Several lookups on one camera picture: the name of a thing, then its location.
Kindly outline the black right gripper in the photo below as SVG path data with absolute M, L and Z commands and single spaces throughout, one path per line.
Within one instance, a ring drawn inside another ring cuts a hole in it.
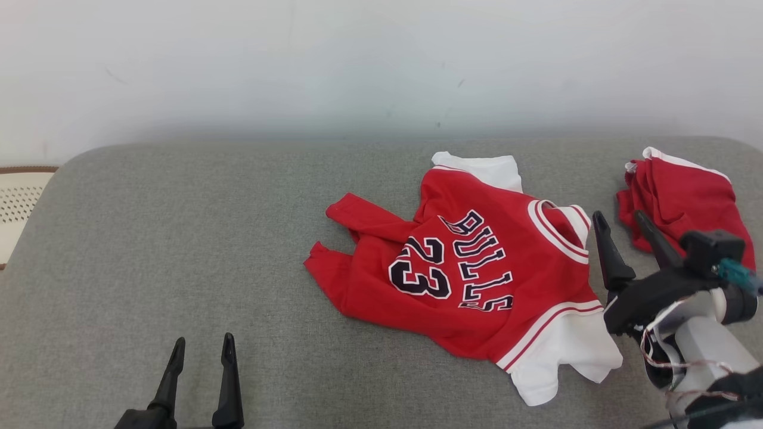
M 593 213 L 593 228 L 602 272 L 603 285 L 613 293 L 603 312 L 607 331 L 614 335 L 632 335 L 637 324 L 648 324 L 661 310 L 690 298 L 699 291 L 722 288 L 721 279 L 705 278 L 683 266 L 683 257 L 646 212 L 635 211 L 638 230 L 652 248 L 660 271 L 635 280 L 635 271 L 627 265 L 612 240 L 612 230 L 601 211 Z

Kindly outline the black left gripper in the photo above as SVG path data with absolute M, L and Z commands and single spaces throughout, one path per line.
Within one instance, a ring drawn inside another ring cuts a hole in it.
M 177 428 L 171 413 L 175 411 L 175 399 L 179 376 L 184 368 L 185 337 L 175 342 L 160 385 L 149 407 L 144 410 L 128 409 L 115 425 L 115 429 Z M 226 333 L 222 346 L 223 366 L 218 409 L 213 413 L 213 428 L 243 428 L 245 426 L 239 364 L 235 338 Z

